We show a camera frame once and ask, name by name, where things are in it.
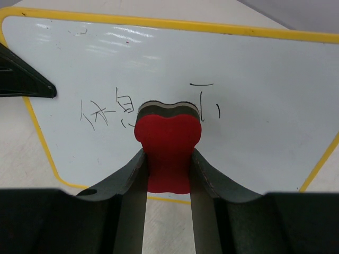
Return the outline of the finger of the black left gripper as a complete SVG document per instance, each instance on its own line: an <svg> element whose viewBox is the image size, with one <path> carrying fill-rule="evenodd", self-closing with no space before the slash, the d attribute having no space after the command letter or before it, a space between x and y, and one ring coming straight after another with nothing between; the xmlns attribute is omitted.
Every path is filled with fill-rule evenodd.
<svg viewBox="0 0 339 254"><path fill-rule="evenodd" d="M55 98L57 90L48 79L1 44L1 97Z"/></svg>

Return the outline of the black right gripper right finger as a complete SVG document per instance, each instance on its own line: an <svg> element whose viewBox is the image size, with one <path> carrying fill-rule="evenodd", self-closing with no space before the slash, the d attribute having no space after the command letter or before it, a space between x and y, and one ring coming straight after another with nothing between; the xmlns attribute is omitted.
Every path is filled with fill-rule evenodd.
<svg viewBox="0 0 339 254"><path fill-rule="evenodd" d="M338 253L337 193L260 195L198 151L190 189L197 253Z"/></svg>

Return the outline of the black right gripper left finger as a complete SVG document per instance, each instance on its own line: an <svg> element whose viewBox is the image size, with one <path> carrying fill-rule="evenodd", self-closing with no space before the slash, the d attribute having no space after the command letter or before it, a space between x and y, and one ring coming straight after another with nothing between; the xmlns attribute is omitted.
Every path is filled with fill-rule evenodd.
<svg viewBox="0 0 339 254"><path fill-rule="evenodd" d="M141 253L148 187L143 151L77 195L1 190L1 253Z"/></svg>

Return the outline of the red whiteboard eraser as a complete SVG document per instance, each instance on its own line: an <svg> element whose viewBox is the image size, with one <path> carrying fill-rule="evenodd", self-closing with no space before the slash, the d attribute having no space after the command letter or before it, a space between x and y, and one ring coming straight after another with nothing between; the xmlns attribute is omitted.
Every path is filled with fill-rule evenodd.
<svg viewBox="0 0 339 254"><path fill-rule="evenodd" d="M147 155L150 193L188 194L191 155L201 139L198 108L190 102L143 103L134 135Z"/></svg>

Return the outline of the yellow framed whiteboard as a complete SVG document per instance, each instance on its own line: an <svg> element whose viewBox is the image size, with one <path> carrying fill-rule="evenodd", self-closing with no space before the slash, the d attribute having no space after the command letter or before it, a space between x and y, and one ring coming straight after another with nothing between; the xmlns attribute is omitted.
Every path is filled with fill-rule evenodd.
<svg viewBox="0 0 339 254"><path fill-rule="evenodd" d="M24 102L67 186L124 166L154 99L196 105L198 150L258 193L305 191L338 145L336 34L7 7L1 43L56 87Z"/></svg>

